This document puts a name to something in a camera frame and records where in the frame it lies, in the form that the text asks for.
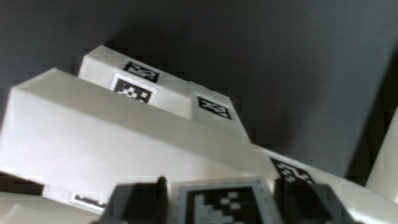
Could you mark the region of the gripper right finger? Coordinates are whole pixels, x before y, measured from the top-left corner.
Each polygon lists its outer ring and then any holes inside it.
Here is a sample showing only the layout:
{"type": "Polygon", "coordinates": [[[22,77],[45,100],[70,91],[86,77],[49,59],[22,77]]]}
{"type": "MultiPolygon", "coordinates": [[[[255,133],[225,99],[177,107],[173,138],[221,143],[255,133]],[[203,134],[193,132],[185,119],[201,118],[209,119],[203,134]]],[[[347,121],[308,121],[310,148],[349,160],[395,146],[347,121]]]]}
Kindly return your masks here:
{"type": "Polygon", "coordinates": [[[328,184],[276,180],[274,198],[285,224],[363,224],[328,184]]]}

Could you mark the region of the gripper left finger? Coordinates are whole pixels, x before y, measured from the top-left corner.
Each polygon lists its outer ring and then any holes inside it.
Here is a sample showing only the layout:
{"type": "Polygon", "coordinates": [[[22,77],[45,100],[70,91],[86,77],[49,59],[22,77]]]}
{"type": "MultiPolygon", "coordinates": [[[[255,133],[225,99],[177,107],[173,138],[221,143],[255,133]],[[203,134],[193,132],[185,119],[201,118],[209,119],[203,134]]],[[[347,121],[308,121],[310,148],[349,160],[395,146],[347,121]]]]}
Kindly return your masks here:
{"type": "Polygon", "coordinates": [[[169,210],[168,179],[118,185],[95,224],[166,224],[169,210]]]}

